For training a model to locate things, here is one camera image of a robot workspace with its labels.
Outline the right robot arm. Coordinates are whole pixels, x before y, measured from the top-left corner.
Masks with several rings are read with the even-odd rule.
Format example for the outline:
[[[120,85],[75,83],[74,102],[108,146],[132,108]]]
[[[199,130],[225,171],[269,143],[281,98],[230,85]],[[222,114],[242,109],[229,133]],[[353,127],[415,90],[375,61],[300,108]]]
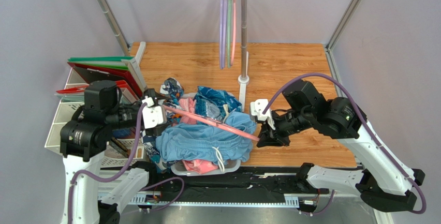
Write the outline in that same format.
[[[261,125],[258,147],[288,146],[290,136],[315,129],[338,140],[362,163],[362,169],[339,170],[304,163],[296,175],[298,187],[337,190],[359,196],[368,206],[382,212],[410,212],[425,174],[400,162],[371,130],[364,112],[345,97],[327,100],[309,81],[299,80],[282,94],[289,109],[278,114],[266,99],[251,103],[250,114]]]

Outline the light blue shorts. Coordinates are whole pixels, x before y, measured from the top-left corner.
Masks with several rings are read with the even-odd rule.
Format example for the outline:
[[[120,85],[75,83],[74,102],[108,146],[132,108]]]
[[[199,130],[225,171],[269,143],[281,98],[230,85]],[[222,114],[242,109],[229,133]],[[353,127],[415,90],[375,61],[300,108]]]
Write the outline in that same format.
[[[177,125],[167,127],[155,140],[155,148],[164,161],[206,160],[217,163],[222,160],[249,160],[253,142],[235,133],[182,115]]]

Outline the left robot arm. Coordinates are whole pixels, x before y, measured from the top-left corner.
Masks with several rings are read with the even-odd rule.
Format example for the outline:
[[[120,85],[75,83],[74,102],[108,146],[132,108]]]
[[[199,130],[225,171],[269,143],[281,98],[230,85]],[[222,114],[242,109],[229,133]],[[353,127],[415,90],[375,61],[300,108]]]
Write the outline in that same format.
[[[122,169],[111,177],[100,177],[107,143],[114,131],[134,128],[135,145],[141,134],[158,136],[168,126],[160,106],[167,96],[149,88],[141,100],[121,104],[121,89],[114,81],[94,81],[84,91],[84,104],[60,132],[60,150],[65,167],[63,223],[119,223],[131,199],[157,177],[156,166],[134,162],[131,149]]]

